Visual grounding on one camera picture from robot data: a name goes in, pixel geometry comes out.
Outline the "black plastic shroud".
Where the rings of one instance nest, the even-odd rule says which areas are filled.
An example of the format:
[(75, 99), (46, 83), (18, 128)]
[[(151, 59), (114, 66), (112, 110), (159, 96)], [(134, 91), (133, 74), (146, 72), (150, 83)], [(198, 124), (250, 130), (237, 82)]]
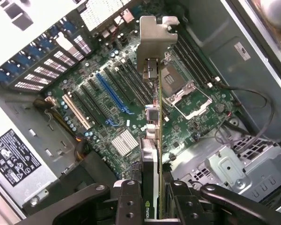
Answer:
[(82, 161), (76, 162), (69, 172), (61, 175), (59, 180), (65, 188), (77, 192), (94, 183), (112, 187), (115, 182), (127, 179), (116, 175), (99, 154), (92, 151)]

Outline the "silver disk bay cage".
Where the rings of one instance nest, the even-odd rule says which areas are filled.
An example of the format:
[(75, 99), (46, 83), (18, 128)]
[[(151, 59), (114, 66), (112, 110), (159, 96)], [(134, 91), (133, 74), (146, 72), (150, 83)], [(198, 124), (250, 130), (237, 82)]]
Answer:
[(172, 162), (172, 176), (194, 188), (216, 184), (281, 212), (281, 146), (259, 139), (241, 150), (245, 144), (200, 141)]

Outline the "silver finned heat sink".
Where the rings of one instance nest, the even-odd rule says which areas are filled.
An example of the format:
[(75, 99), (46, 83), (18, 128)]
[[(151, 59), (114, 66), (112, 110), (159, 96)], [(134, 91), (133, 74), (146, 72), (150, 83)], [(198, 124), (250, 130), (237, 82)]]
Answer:
[(130, 154), (132, 150), (139, 145), (139, 142), (133, 137), (128, 129), (115, 137), (111, 143), (123, 157)]

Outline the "green motherboard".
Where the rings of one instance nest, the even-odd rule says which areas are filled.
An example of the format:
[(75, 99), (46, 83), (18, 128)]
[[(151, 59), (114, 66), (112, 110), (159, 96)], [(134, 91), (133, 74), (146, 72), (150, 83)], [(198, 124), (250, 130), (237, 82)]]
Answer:
[[(161, 7), (140, 6), (138, 12), (133, 14), (133, 19), (128, 23), (121, 20), (116, 33), (111, 33), (107, 38), (98, 37), (97, 50), (90, 57), (72, 68), (64, 79), (56, 82), (46, 91), (48, 101), (54, 103), (54, 110), (60, 114), (60, 120), (67, 126), (75, 140), (79, 143), (78, 149), (74, 151), (77, 160), (82, 161), (89, 153), (95, 151), (121, 178), (126, 178), (130, 172), (131, 164), (139, 160), (139, 145), (126, 156), (121, 156), (111, 141), (125, 130), (129, 130), (133, 137), (140, 143), (145, 137), (146, 114), (145, 106), (153, 100), (151, 93), (152, 85), (143, 81), (142, 74), (137, 70), (136, 49), (140, 41), (140, 17), (153, 15), (157, 21), (166, 15)], [(180, 17), (180, 24), (173, 28), (178, 34), (181, 30), (186, 31), (186, 17)], [(193, 145), (216, 128), (227, 116), (236, 111), (234, 97), (228, 90), (217, 87), (216, 83), (208, 83), (202, 87), (193, 78), (191, 72), (186, 68), (183, 61), (170, 45), (162, 60), (162, 69), (172, 65), (186, 80), (194, 81), (205, 94), (213, 100), (205, 113), (200, 116), (186, 120), (177, 109), (170, 105), (163, 93), (163, 136), (162, 150), (163, 162), (174, 160), (181, 152)], [(121, 95), (115, 84), (104, 72), (107, 67), (119, 85), (125, 90), (126, 95), (133, 101), (130, 105)], [(121, 112), (111, 96), (96, 78), (100, 73), (107, 83), (113, 88), (119, 98), (134, 113), (129, 115)], [(82, 91), (84, 85), (101, 106), (107, 116), (108, 124), (91, 103), (88, 96)], [(92, 128), (86, 130), (69, 106), (62, 99), (67, 94), (76, 106), (81, 110)], [(207, 101), (199, 91), (194, 91), (184, 96), (177, 107), (186, 115)], [(217, 113), (214, 109), (216, 104), (224, 104), (225, 111)]]

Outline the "black expansion slot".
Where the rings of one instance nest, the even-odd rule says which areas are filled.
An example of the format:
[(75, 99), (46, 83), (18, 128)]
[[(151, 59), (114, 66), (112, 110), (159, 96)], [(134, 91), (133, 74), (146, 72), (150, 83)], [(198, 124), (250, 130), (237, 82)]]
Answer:
[(121, 95), (124, 97), (124, 99), (127, 101), (127, 103), (131, 105), (133, 101), (128, 97), (128, 95), (126, 95), (125, 90), (119, 85), (118, 81), (113, 77), (110, 70), (107, 67), (105, 67), (104, 72), (107, 74), (109, 79), (115, 84), (115, 86), (117, 87)]
[(82, 91), (88, 96), (88, 98), (90, 99), (91, 103), (94, 105), (94, 107), (97, 109), (97, 111), (99, 112), (99, 114), (104, 118), (104, 122), (105, 124), (108, 124), (107, 121), (107, 116), (105, 115), (104, 111), (102, 110), (101, 106), (98, 104), (98, 102), (96, 101), (96, 99), (92, 96), (92, 94), (88, 91), (88, 89), (86, 88), (86, 86), (82, 85), (81, 86)]

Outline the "white expansion slot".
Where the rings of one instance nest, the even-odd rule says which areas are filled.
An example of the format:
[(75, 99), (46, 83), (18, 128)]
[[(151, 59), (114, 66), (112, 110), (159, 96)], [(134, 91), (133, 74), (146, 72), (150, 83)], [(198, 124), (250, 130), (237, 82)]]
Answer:
[(80, 123), (83, 125), (83, 127), (86, 130), (91, 129), (92, 128), (91, 124), (87, 121), (86, 117), (82, 114), (81, 110), (76, 106), (76, 104), (72, 101), (72, 99), (67, 94), (63, 95), (62, 99), (69, 106), (69, 108), (72, 110), (72, 112), (80, 121)]

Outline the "grey power supply with label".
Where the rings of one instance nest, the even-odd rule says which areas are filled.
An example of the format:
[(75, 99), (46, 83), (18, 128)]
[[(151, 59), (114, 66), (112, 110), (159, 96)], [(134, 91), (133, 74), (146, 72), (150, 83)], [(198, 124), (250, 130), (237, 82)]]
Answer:
[(0, 90), (0, 194), (25, 211), (38, 211), (93, 182), (74, 158), (74, 139), (34, 100)]

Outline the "blue expansion slot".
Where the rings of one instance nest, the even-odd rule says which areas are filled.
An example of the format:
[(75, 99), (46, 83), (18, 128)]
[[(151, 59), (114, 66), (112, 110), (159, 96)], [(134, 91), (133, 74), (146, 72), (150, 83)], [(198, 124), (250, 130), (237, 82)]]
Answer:
[(116, 105), (118, 106), (121, 112), (127, 113), (129, 115), (134, 115), (134, 113), (128, 109), (128, 107), (123, 103), (123, 101), (119, 98), (119, 96), (116, 94), (113, 88), (107, 83), (107, 81), (102, 77), (100, 73), (96, 74), (96, 78), (99, 80), (99, 82), (108, 92), (108, 94), (111, 96), (111, 98), (116, 103)]

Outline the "CPU socket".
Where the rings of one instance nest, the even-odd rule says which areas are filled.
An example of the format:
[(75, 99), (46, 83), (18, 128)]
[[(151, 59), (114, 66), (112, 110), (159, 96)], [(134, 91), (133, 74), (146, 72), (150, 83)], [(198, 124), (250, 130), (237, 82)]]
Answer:
[(180, 91), (187, 83), (172, 65), (166, 66), (161, 70), (161, 77), (163, 93), (167, 98)]

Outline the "black RAM slot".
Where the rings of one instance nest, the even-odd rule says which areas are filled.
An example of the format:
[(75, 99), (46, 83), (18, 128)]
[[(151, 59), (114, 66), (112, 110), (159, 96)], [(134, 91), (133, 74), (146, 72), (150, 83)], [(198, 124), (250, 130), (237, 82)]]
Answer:
[(208, 70), (200, 61), (194, 49), (189, 46), (183, 38), (178, 39), (176, 52), (186, 68), (191, 72), (193, 78), (195, 78), (201, 86), (207, 86), (208, 83), (211, 83), (212, 79)]
[(207, 80), (207, 83), (214, 83), (214, 77), (210, 71), (210, 69), (204, 64), (204, 61), (199, 56), (199, 54), (195, 51), (195, 49), (189, 45), (187, 41), (183, 37), (178, 38), (178, 43), (182, 46), (182, 48), (189, 54), (189, 56), (193, 59), (195, 64), (199, 67), (202, 75)]
[(191, 45), (195, 49), (195, 51), (199, 54), (199, 56), (202, 58), (202, 60), (204, 61), (204, 64), (210, 69), (210, 71), (211, 71), (211, 73), (212, 73), (212, 75), (214, 77), (214, 83), (220, 81), (220, 78), (219, 78), (218, 74), (215, 72), (213, 66), (210, 64), (209, 60), (204, 55), (204, 53), (197, 46), (197, 44), (192, 39), (190, 34), (187, 31), (185, 31), (185, 30), (181, 30), (179, 35), (180, 35), (179, 37), (180, 38), (184, 38), (185, 41), (187, 41), (189, 43), (189, 45)]
[(198, 84), (202, 87), (207, 87), (207, 80), (202, 75), (199, 67), (195, 64), (189, 54), (179, 45), (174, 46), (174, 51), (177, 56), (183, 61), (187, 69), (191, 72), (192, 76), (196, 79)]

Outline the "open black PC case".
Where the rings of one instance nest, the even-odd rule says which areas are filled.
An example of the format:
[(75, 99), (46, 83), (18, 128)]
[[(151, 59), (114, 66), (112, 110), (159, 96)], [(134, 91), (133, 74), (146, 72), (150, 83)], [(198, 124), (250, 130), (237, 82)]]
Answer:
[[(95, 53), (99, 36), (116, 33), (120, 21), (130, 22), (140, 6), (166, 11), (158, 23), (175, 16), (180, 24), (179, 18), (186, 17), (186, 31), (221, 80), (217, 87), (234, 97), (235, 113), (190, 147), (209, 139), (231, 148), (245, 140), (241, 150), (259, 139), (281, 146), (281, 0), (31, 0), (31, 26), (24, 31), (9, 22), (0, 26), (0, 90), (34, 96), (33, 105), (74, 139), (75, 151), (79, 143), (46, 91)], [(168, 27), (177, 37), (173, 28), (178, 25)], [(139, 149), (127, 180), (139, 182), (142, 196), (141, 142)], [(170, 215), (170, 182), (177, 180), (172, 176), (174, 160), (162, 160), (163, 216), (144, 218), (144, 225), (179, 225)], [(123, 181), (106, 185), (112, 197), (118, 197)], [(199, 188), (186, 184), (199, 191), (210, 183)], [(0, 225), (17, 225), (54, 203), (38, 211), (18, 210), (0, 194)]]

